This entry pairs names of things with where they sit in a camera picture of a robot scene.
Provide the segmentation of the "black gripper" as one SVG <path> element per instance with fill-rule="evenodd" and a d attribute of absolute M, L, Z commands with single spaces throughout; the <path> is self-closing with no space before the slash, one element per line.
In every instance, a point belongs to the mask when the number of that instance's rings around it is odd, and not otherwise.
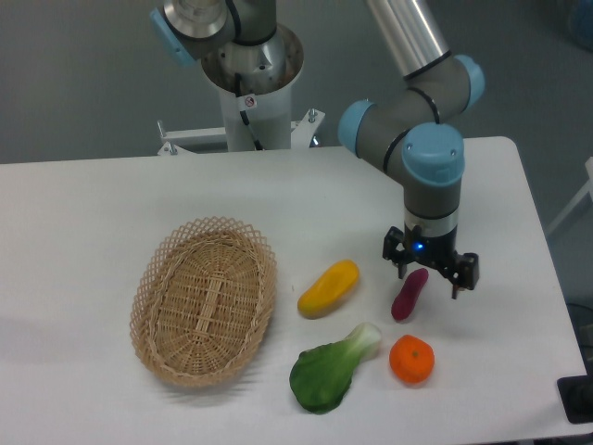
<path fill-rule="evenodd" d="M 456 251 L 459 212 L 440 218 L 422 217 L 405 211 L 404 233 L 392 226 L 384 237 L 383 259 L 397 268 L 397 277 L 406 276 L 412 262 L 438 270 L 452 284 L 451 297 L 462 290 L 474 290 L 479 280 L 479 256 Z"/>

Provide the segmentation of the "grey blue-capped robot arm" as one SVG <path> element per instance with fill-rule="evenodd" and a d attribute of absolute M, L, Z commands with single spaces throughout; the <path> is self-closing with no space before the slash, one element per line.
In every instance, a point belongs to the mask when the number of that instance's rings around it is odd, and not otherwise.
<path fill-rule="evenodd" d="M 454 290 L 472 289 L 479 258 L 455 247 L 464 143 L 448 119 L 481 97 L 484 74 L 470 57 L 450 52 L 425 2 L 371 1 L 368 8 L 406 89 L 390 107 L 350 105 L 339 141 L 403 188 L 404 225 L 385 236 L 384 258 L 400 272 L 418 263 Z M 183 66 L 199 63 L 219 90 L 230 150 L 294 145 L 290 89 L 303 54 L 274 2 L 166 1 L 150 21 L 171 56 Z"/>

